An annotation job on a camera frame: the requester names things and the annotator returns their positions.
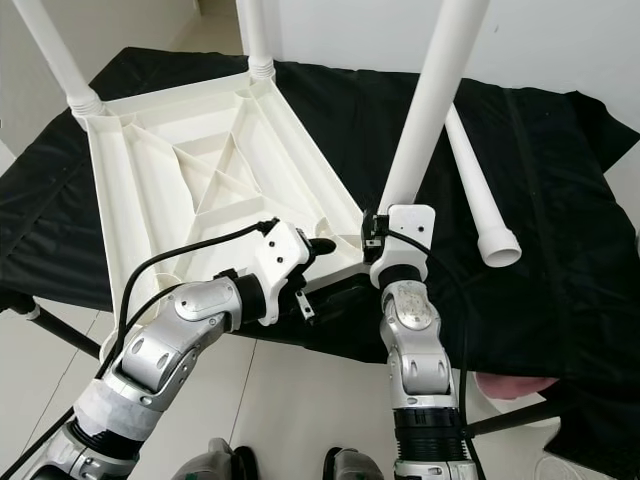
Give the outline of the white plastic table top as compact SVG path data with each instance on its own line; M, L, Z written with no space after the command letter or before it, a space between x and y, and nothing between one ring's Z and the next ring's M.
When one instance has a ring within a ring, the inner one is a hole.
M140 325L170 285L250 265L262 236L163 253L278 218L337 250L306 270L325 285L367 273L360 207L273 82L246 73L108 102L82 120L90 141L110 298Z

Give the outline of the grey right robot leg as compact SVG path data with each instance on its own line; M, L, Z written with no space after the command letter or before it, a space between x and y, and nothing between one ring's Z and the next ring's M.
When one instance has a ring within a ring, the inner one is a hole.
M385 480L378 462L357 449L333 447L326 452L321 480Z

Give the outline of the pink cloth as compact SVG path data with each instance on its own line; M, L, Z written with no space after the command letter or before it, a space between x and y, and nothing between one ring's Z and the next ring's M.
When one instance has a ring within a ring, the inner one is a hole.
M552 385L557 378L527 378L527 376L509 376L475 372L477 388L486 398L495 401L516 401L518 398L538 394Z

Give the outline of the black table cloth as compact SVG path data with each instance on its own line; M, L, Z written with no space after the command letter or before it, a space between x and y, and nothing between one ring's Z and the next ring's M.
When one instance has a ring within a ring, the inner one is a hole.
M417 74L276 60L276 86L361 211L376 206ZM91 81L104 100L234 76L247 58L124 47ZM509 268L477 256L476 230L447 140L419 192L436 210L433 247L456 285L431 273L454 365L557 378L550 397L579 397L545 451L618 480L640 480L640 255L634 224L603 174L640 133L579 92L463 79L454 97L495 201L521 244ZM55 116L0 179L0 287L113 311L90 145L69 110ZM378 294L329 323L250 326L247 337L383 364Z

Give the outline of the black metal table leg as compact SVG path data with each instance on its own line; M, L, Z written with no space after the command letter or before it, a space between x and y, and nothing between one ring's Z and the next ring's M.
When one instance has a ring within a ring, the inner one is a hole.
M92 358L99 358L100 344L87 337L86 334L78 332L72 325L64 323L60 317L46 311L44 307L38 305L35 298L22 296L19 294L17 300L12 302L9 310L15 312L36 326L40 326L45 332L54 334L56 338L64 340L69 346L76 347L78 351L86 353Z
M557 419L572 407L570 402L544 399L544 401L530 404L530 406L517 408L517 410L507 413L499 413L490 419L470 422L466 433L468 438L475 438L475 436L498 433L502 430L521 428L521 426L531 425L534 422Z

